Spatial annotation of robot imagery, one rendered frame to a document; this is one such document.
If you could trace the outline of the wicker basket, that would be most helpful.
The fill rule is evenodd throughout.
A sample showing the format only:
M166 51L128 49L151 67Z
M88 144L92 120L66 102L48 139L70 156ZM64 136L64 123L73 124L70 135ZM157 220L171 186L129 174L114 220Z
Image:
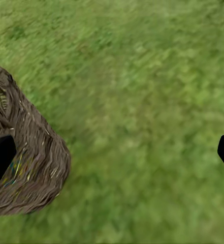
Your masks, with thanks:
M0 138L16 156L0 180L0 216L39 212L60 194L71 168L65 141L0 67Z

